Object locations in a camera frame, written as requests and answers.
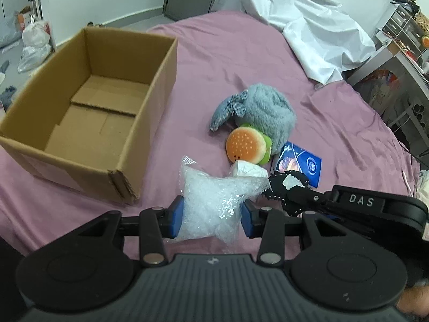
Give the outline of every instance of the blue packet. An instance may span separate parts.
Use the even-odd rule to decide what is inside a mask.
[[[299,171],[310,179],[310,185],[317,188],[320,179],[322,159],[294,145],[286,142],[279,154],[274,156],[271,173],[275,170],[283,173],[289,170]]]

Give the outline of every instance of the drawer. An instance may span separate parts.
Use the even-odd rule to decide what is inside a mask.
[[[401,31],[401,28],[393,21],[393,19],[392,18],[390,18],[388,21],[387,21],[387,24],[386,24],[388,27],[389,27],[389,29],[395,34],[395,36],[397,36],[399,33],[400,33],[400,31]]]
[[[386,34],[388,34],[391,38],[395,39],[396,34],[387,26],[387,24],[384,26],[383,30]]]
[[[417,45],[417,47],[423,52],[426,47],[422,45],[422,37],[425,35],[423,30],[417,25],[414,19],[410,19],[404,27],[404,32],[408,37]]]
[[[398,13],[405,22],[409,21],[411,18],[411,15],[406,11],[406,9],[400,5],[396,9],[396,13]]]
[[[398,35],[398,39],[405,44],[407,50],[411,51],[416,57],[416,59],[421,56],[422,52],[420,51],[420,49],[417,47],[416,44],[414,44],[414,42],[411,41],[410,37],[404,31],[402,31]]]
[[[404,18],[402,18],[402,17],[400,16],[400,14],[399,14],[397,11],[392,15],[391,19],[392,19],[392,20],[394,21],[394,23],[396,23],[396,25],[398,25],[400,28],[402,28],[402,27],[405,25],[405,19],[404,19]]]
[[[426,51],[423,52],[423,54],[422,54],[422,61],[423,62],[428,62],[429,61],[429,49],[427,49]]]

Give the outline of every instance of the bed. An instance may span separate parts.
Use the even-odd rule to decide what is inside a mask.
[[[239,12],[216,12],[155,27],[179,38],[177,80],[158,128],[142,197],[134,206],[95,200],[33,177],[0,148],[0,236],[27,254],[109,210],[123,216],[168,206],[179,192],[184,155],[211,175],[230,168],[224,145],[229,130],[210,133],[210,118],[227,96],[262,82],[284,93],[297,114],[289,140],[322,158],[318,190],[334,184],[407,195],[419,165],[345,81],[315,90],[288,43],[276,29]],[[254,253],[260,240],[240,231],[237,253]],[[215,238],[167,244],[173,253],[218,253]],[[125,252],[137,257],[136,239]],[[288,243],[287,256],[298,251]]]

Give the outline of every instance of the cardboard box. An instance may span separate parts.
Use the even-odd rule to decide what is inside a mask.
[[[86,28],[29,80],[0,144],[35,176],[132,204],[176,68],[174,38]]]
[[[17,30],[24,31],[27,25],[31,22],[31,9],[29,6],[25,7],[21,12],[16,15]]]

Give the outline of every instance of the stuffed animal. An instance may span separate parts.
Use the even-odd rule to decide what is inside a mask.
[[[213,114],[210,129],[216,131],[231,117],[237,126],[247,123],[269,137],[272,141],[271,155],[280,152],[297,121],[285,96],[262,83],[252,85],[221,102]]]
[[[227,139],[229,160],[238,160],[264,165],[271,155],[272,142],[269,137],[249,125],[234,129]]]

